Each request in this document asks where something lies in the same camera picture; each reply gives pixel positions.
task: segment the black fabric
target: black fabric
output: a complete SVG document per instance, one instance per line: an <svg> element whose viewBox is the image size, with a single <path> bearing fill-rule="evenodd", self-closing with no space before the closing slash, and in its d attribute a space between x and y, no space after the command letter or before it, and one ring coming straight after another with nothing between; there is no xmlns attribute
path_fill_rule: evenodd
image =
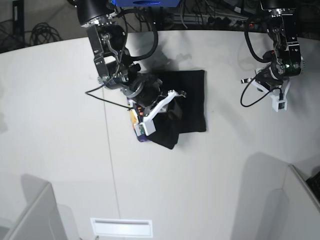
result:
<svg viewBox="0 0 320 240"><path fill-rule="evenodd" d="M159 113L153 119L156 132L147 136L150 141L173 149L178 143L179 134L205 132L204 115L205 71L167 71L159 72L158 77L164 91L185 91L186 98L175 98L182 109L182 118L172 113Z"/></svg>

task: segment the white vent cover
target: white vent cover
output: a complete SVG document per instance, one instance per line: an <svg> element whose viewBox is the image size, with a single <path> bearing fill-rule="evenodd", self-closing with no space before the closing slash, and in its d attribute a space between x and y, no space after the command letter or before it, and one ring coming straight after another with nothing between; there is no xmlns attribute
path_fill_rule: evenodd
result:
<svg viewBox="0 0 320 240"><path fill-rule="evenodd" d="M152 238L151 220L123 220L91 218L93 232L97 236L122 238Z"/></svg>

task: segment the black cloth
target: black cloth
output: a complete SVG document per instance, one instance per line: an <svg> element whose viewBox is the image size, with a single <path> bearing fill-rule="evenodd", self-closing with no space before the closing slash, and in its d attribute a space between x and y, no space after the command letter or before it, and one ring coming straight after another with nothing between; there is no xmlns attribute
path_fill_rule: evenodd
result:
<svg viewBox="0 0 320 240"><path fill-rule="evenodd" d="M182 109L182 118L178 119L171 112L157 114L153 119L156 132L146 137L154 143L173 149L178 143L179 134L207 130L204 115L205 71L167 71L157 75L163 82L163 91L186 92L186 98L175 98Z"/></svg>

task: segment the purple object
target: purple object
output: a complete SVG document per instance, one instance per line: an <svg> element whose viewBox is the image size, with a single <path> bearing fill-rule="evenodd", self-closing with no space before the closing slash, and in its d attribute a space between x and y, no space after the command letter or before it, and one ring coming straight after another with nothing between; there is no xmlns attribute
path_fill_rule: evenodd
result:
<svg viewBox="0 0 320 240"><path fill-rule="evenodd" d="M176 7L180 0L115 0L119 7Z"/></svg>

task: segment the white table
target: white table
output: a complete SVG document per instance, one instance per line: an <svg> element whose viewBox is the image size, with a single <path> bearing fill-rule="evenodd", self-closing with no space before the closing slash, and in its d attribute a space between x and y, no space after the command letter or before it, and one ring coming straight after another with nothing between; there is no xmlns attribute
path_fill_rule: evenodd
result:
<svg viewBox="0 0 320 240"><path fill-rule="evenodd" d="M129 35L133 56L151 47L147 34ZM260 56L271 49L266 35L251 36ZM288 111L276 113L268 98L240 105L240 79L263 66L242 32L160 32L144 71L206 70L207 132L181 134L174 150L139 143L126 110L83 94L97 85L87 38L2 54L0 119L8 130L0 134L0 178L17 186L22 174L51 181L83 239L94 237L89 217L119 216L153 220L156 240L255 239L287 163L320 154L320 44L299 42L306 69L292 81ZM117 90L104 96L126 103ZM260 96L250 87L244 101Z"/></svg>

